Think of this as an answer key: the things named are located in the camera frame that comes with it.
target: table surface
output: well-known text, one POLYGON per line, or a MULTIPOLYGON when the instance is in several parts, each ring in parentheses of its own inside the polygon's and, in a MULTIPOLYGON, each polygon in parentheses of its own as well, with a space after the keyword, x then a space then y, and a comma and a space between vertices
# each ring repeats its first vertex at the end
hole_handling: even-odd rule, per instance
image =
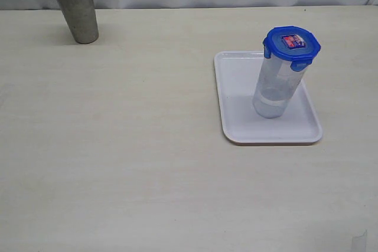
POLYGON ((0 251, 378 250, 376 6, 102 10, 76 44, 60 11, 0 11, 0 251), (240 147, 214 55, 312 31, 324 137, 240 147))

